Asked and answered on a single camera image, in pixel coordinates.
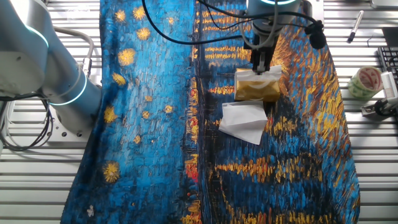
black cable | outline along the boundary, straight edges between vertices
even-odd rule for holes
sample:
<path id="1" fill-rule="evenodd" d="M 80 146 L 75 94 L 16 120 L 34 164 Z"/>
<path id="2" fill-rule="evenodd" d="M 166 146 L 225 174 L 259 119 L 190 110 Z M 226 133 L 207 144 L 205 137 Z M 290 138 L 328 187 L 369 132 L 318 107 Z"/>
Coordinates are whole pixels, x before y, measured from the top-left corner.
<path id="1" fill-rule="evenodd" d="M 208 6 L 206 6 L 206 8 L 207 8 L 207 11 L 209 12 L 210 19 L 211 19 L 211 21 L 213 22 L 214 26 L 217 27 L 217 28 L 219 28 L 220 30 L 227 30 L 227 29 L 236 27 L 236 26 L 239 25 L 239 24 L 242 24 L 242 23 L 245 23 L 245 22 L 250 22 L 250 21 L 256 20 L 256 19 L 248 19 L 248 20 L 245 20 L 245 21 L 237 22 L 237 23 L 235 23 L 235 24 L 233 24 L 233 25 L 230 25 L 230 26 L 228 26 L 228 27 L 220 27 L 220 26 L 216 23 L 216 21 L 214 20 L 213 15 L 211 15 L 211 10 L 210 10 L 210 8 L 209 8 Z"/>
<path id="2" fill-rule="evenodd" d="M 49 104 L 47 103 L 47 101 L 45 101 L 43 99 L 41 99 L 41 101 L 42 101 L 45 109 L 47 110 L 47 114 L 46 114 L 47 120 L 46 120 L 46 123 L 45 123 L 45 126 L 44 126 L 43 130 L 40 132 L 40 134 L 37 136 L 37 138 L 35 139 L 35 141 L 31 145 L 29 145 L 29 146 L 15 146 L 15 145 L 11 144 L 9 141 L 6 140 L 6 138 L 2 135 L 2 132 L 1 132 L 2 129 L 1 129 L 0 130 L 0 140 L 2 141 L 2 143 L 8 149 L 10 149 L 12 151 L 22 152 L 22 151 L 28 150 L 28 149 L 30 149 L 32 147 L 43 146 L 50 139 L 50 136 L 51 136 L 52 131 L 53 131 L 53 121 L 52 121 L 53 117 L 52 117 L 51 111 L 49 110 Z M 5 112 L 5 109 L 6 109 L 6 105 L 4 105 L 1 108 L 0 117 L 2 117 L 4 113 L 7 113 L 7 112 Z M 48 136 L 47 139 L 41 145 L 36 146 L 36 145 L 38 145 L 38 143 L 40 143 L 44 139 L 44 137 L 46 137 L 46 135 Z"/>
<path id="3" fill-rule="evenodd" d="M 366 41 L 366 43 L 368 44 L 368 47 L 370 47 L 370 46 L 369 46 L 369 40 L 371 40 L 371 39 L 373 38 L 373 35 L 372 35 L 371 38 L 369 38 L 369 39 Z"/>
<path id="4" fill-rule="evenodd" d="M 269 17 L 269 16 L 274 16 L 275 14 L 274 13 L 263 13 L 263 14 L 257 14 L 257 15 L 252 15 L 252 16 L 245 16 L 245 15 L 237 15 L 237 14 L 233 14 L 233 13 L 230 13 L 230 12 L 228 12 L 228 11 L 224 11 L 224 10 L 222 10 L 222 9 L 219 9 L 219 8 L 217 8 L 217 7 L 215 7 L 215 6 L 212 6 L 211 4 L 208 4 L 208 3 L 206 3 L 205 1 L 203 1 L 203 0 L 197 0 L 199 3 L 201 3 L 201 4 L 203 4 L 203 5 L 205 5 L 205 6 L 207 6 L 207 7 L 210 7 L 210 8 L 212 8 L 212 9 L 214 9 L 214 10 L 216 10 L 216 11 L 218 11 L 218 12 L 221 12 L 221 13 L 223 13 L 223 14 L 226 14 L 227 16 L 232 16 L 232 17 L 235 17 L 235 18 L 241 18 L 241 19 L 261 19 L 261 18 L 263 18 L 263 17 Z M 314 18 L 312 18 L 312 17 L 310 17 L 310 16 L 307 16 L 307 15 L 305 15 L 305 14 L 301 14 L 301 13 L 298 13 L 298 12 L 278 12 L 278 14 L 279 15 L 291 15 L 291 16 L 297 16 L 297 17 L 302 17 L 302 18 L 304 18 L 304 19 L 306 19 L 306 20 L 309 20 L 309 21 L 311 21 L 311 22 L 316 22 L 316 20 L 314 19 Z"/>
<path id="5" fill-rule="evenodd" d="M 200 44 L 209 44 L 209 43 L 213 43 L 213 42 L 218 42 L 218 41 L 222 41 L 222 40 L 231 40 L 231 39 L 239 39 L 242 38 L 241 35 L 234 35 L 231 37 L 222 37 L 222 38 L 217 38 L 217 39 L 213 39 L 213 40 L 203 40 L 203 41 L 198 41 L 198 42 L 186 42 L 186 41 L 179 41 L 179 40 L 175 40 L 173 38 L 170 38 L 169 36 L 165 35 L 164 33 L 162 33 L 162 31 L 160 31 L 156 25 L 154 24 L 154 22 L 152 21 L 152 19 L 150 18 L 150 15 L 148 13 L 148 8 L 146 6 L 145 0 L 142 0 L 142 7 L 144 8 L 144 12 L 145 15 L 147 16 L 147 19 L 150 23 L 150 25 L 155 29 L 155 31 L 161 35 L 163 38 L 174 42 L 176 44 L 183 44 L 183 45 L 200 45 Z"/>
<path id="6" fill-rule="evenodd" d="M 10 101 L 23 100 L 32 97 L 40 97 L 40 96 L 42 96 L 40 93 L 27 93 L 23 95 L 16 95 L 15 97 L 0 96 L 0 101 L 10 102 Z"/>

yellow star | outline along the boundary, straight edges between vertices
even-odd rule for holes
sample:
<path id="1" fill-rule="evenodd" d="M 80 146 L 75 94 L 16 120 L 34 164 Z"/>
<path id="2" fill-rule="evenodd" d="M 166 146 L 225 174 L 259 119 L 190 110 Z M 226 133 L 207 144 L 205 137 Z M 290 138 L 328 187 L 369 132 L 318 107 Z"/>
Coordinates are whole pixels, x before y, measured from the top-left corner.
<path id="1" fill-rule="evenodd" d="M 117 13 L 114 14 L 114 16 L 116 17 L 116 20 L 118 22 L 122 22 L 126 19 L 126 14 L 123 10 L 119 10 Z"/>
<path id="2" fill-rule="evenodd" d="M 145 119 L 148 119 L 149 118 L 149 112 L 148 111 L 142 112 L 142 117 L 145 118 Z"/>
<path id="3" fill-rule="evenodd" d="M 165 111 L 166 113 L 171 113 L 171 112 L 173 111 L 173 107 L 170 106 L 170 105 L 167 105 L 167 106 L 164 108 L 164 111 Z"/>
<path id="4" fill-rule="evenodd" d="M 108 183 L 115 183 L 119 177 L 119 164 L 114 161 L 110 161 L 106 163 L 106 166 L 103 168 L 105 180 Z"/>
<path id="5" fill-rule="evenodd" d="M 152 102 L 153 99 L 151 96 L 145 96 L 145 100 L 148 102 Z"/>
<path id="6" fill-rule="evenodd" d="M 121 66 L 130 65 L 134 62 L 136 52 L 133 49 L 125 49 L 118 53 L 119 63 Z"/>
<path id="7" fill-rule="evenodd" d="M 132 14 L 134 15 L 134 18 L 136 18 L 137 20 L 141 20 L 145 16 L 144 7 L 140 6 L 138 8 L 135 8 L 132 11 Z"/>
<path id="8" fill-rule="evenodd" d="M 133 140 L 136 144 L 139 144 L 141 142 L 141 137 L 140 136 L 136 136 Z"/>
<path id="9" fill-rule="evenodd" d="M 123 78 L 123 76 L 113 73 L 112 75 L 113 80 L 118 84 L 118 85 L 124 85 L 126 84 L 126 80 Z"/>
<path id="10" fill-rule="evenodd" d="M 107 106 L 104 112 L 105 123 L 112 123 L 118 116 L 114 113 L 113 106 Z"/>
<path id="11" fill-rule="evenodd" d="M 140 40 L 147 40 L 150 36 L 150 31 L 146 27 L 139 29 L 139 30 L 137 30 L 137 36 L 138 36 L 138 39 L 140 39 Z"/>

keyboard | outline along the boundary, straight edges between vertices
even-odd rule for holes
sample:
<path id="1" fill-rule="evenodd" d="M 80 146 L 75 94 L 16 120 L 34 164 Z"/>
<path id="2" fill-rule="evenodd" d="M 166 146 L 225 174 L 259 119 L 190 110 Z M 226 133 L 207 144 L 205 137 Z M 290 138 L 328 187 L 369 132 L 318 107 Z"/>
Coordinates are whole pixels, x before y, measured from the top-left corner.
<path id="1" fill-rule="evenodd" d="M 398 85 L 398 58 L 395 58 L 391 65 L 389 65 L 388 62 L 392 57 L 398 55 L 398 47 L 379 47 L 377 51 L 379 52 L 383 72 L 386 72 L 387 67 L 391 66 L 392 76 L 394 77 L 395 83 Z"/>

white paper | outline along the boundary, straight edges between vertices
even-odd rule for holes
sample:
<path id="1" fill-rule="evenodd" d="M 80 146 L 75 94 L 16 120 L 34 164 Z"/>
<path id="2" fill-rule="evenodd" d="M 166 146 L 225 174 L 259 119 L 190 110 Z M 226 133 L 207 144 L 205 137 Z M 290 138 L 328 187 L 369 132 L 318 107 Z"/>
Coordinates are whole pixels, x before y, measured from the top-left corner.
<path id="1" fill-rule="evenodd" d="M 266 123 L 262 101 L 223 103 L 223 119 L 219 130 L 259 145 Z"/>

blue patterned cloth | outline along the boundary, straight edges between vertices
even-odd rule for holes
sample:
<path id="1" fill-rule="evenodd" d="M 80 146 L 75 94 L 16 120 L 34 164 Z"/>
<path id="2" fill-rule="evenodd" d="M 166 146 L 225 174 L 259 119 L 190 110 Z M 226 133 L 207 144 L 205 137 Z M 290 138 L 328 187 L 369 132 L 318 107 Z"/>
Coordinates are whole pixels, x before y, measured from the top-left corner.
<path id="1" fill-rule="evenodd" d="M 236 34 L 218 30 L 194 1 L 147 7 L 174 39 Z M 171 43 L 138 0 L 101 0 L 100 13 L 103 101 L 61 223 L 358 221 L 358 179 L 327 46 L 314 50 L 301 28 L 284 29 L 272 61 L 282 65 L 281 98 L 266 105 L 256 146 L 218 131 L 221 104 L 234 99 L 233 73 L 250 67 L 242 40 Z M 237 22 L 212 13 L 221 26 Z"/>

